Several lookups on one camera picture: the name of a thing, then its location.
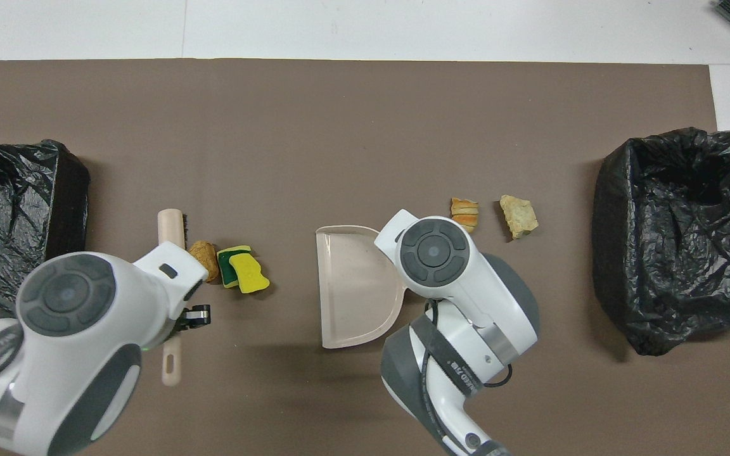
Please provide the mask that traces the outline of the brown bread roll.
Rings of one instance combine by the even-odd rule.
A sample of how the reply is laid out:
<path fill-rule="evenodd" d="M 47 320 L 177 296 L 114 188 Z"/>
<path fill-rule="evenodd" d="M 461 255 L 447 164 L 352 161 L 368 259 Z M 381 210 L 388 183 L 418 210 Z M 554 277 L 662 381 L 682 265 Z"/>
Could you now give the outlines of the brown bread roll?
<path fill-rule="evenodd" d="M 207 278 L 205 282 L 214 282 L 219 277 L 220 266 L 213 243 L 199 240 L 190 246 L 188 252 L 206 269 Z"/>

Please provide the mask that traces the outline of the large pale bread chunk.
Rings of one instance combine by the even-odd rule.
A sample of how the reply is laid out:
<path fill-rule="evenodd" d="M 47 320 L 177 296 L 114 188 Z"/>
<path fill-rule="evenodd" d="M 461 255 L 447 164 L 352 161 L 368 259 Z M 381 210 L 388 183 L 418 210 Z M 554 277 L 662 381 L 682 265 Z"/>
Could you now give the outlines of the large pale bread chunk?
<path fill-rule="evenodd" d="M 504 194 L 499 199 L 499 207 L 503 211 L 512 240 L 528 236 L 539 227 L 539 221 L 530 200 Z"/>

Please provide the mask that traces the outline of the beige hand brush black bristles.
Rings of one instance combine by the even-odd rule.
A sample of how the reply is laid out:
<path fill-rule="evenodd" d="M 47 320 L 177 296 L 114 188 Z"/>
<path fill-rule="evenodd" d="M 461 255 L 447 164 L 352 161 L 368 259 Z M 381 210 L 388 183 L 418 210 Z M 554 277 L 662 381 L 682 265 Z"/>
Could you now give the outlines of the beige hand brush black bristles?
<path fill-rule="evenodd" d="M 184 215 L 180 210 L 168 208 L 157 214 L 159 243 L 171 242 L 180 248 L 186 247 Z M 181 381 L 181 338 L 174 334 L 163 344 L 162 383 L 174 387 Z"/>

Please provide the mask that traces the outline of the plain yellow sponge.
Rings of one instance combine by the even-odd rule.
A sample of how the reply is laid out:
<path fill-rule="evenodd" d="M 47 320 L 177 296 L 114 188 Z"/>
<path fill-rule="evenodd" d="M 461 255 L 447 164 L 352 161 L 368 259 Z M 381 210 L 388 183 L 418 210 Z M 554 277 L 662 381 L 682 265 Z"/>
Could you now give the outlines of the plain yellow sponge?
<path fill-rule="evenodd" d="M 271 285 L 269 278 L 262 274 L 262 268 L 258 260 L 243 252 L 229 257 L 229 264 L 236 274 L 236 279 L 229 283 L 227 288 L 238 286 L 244 294 L 254 293 L 266 289 Z"/>

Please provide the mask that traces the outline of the beige plastic dustpan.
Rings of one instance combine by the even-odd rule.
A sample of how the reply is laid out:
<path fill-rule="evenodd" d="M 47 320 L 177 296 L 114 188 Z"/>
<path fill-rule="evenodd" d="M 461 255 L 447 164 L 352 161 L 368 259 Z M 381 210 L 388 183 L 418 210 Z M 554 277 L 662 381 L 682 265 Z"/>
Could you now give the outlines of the beige plastic dustpan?
<path fill-rule="evenodd" d="M 363 345 L 394 325 L 405 286 L 376 246 L 379 231 L 361 225 L 328 225 L 315 231 L 325 349 Z"/>

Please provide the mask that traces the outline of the brown table mat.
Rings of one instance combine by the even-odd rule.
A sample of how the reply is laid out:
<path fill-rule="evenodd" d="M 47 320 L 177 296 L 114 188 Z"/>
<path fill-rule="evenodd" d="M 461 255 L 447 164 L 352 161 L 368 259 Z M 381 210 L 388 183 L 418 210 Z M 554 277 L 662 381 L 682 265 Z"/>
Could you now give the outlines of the brown table mat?
<path fill-rule="evenodd" d="M 730 456 L 730 330 L 640 356 L 594 294 L 601 162 L 626 139 L 715 132 L 710 70 L 451 61 L 0 61 L 0 144 L 89 169 L 86 246 L 135 260 L 178 208 L 188 239 L 247 244 L 271 286 L 205 284 L 182 381 L 144 355 L 84 456 L 444 456 L 383 387 L 383 340 L 321 346 L 315 231 L 479 204 L 478 247 L 521 275 L 538 343 L 467 409 L 514 456 Z M 499 199 L 539 227 L 512 240 Z"/>

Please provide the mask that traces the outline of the striped orange bread piece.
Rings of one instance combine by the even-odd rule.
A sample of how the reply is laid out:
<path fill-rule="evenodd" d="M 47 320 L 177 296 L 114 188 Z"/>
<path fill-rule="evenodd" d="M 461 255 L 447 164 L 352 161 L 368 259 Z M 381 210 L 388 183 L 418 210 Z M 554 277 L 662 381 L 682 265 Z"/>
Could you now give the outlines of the striped orange bread piece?
<path fill-rule="evenodd" d="M 450 217 L 467 233 L 473 233 L 478 225 L 479 205 L 472 199 L 452 197 L 450 199 Z"/>

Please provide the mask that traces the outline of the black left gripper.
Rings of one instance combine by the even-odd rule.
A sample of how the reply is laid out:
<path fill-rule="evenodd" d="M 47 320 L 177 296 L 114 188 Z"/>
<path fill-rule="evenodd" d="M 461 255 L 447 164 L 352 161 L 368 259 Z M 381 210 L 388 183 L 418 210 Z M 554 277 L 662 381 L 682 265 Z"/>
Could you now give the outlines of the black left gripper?
<path fill-rule="evenodd" d="M 174 334 L 189 330 L 190 328 L 201 328 L 212 321 L 210 305 L 195 305 L 192 308 L 184 308 L 174 324 Z"/>

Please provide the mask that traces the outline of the black bag lined trash bin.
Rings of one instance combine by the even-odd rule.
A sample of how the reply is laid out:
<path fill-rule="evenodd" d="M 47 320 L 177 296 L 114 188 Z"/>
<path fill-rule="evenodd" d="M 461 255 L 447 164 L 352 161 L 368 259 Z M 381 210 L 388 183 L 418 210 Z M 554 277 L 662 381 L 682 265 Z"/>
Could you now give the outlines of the black bag lined trash bin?
<path fill-rule="evenodd" d="M 603 159 L 592 277 L 637 354 L 730 329 L 730 132 L 631 138 Z"/>
<path fill-rule="evenodd" d="M 54 257 L 84 251 L 91 176 L 57 141 L 0 144 L 0 297 Z"/>

